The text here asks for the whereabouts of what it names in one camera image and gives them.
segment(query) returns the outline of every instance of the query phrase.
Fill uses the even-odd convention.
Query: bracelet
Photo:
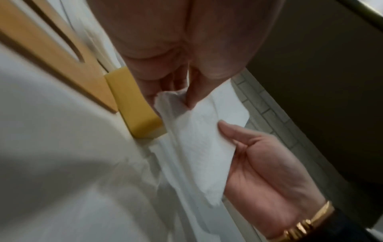
[[[319,209],[319,211],[314,215],[314,217],[312,217],[311,220],[305,219],[302,222],[299,222],[295,227],[285,230],[283,235],[270,240],[270,242],[297,241],[321,225],[322,222],[328,218],[334,210],[335,209],[332,206],[332,203],[328,201],[321,209]]]

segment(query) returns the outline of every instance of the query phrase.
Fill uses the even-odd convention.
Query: paper towel
[[[192,110],[185,105],[186,89],[160,93],[154,107],[160,113],[185,173],[211,205],[218,205],[226,185],[235,145],[224,138],[217,123],[245,126],[249,112],[230,80]]]

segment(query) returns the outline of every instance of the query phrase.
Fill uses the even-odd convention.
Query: napkin
[[[212,206],[220,204],[235,145],[217,123],[245,126],[249,112],[227,80],[190,110],[186,89],[158,94],[154,107],[161,115],[189,181]]]

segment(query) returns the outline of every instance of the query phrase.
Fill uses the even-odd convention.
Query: sleeve
[[[336,209],[317,229],[300,242],[379,242],[367,230]]]

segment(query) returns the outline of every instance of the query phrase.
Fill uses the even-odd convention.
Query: human hand
[[[218,127],[237,144],[225,196],[266,238],[311,219],[325,204],[304,166],[275,136],[224,121]]]
[[[240,72],[284,0],[87,0],[147,102],[183,89],[193,108]]]

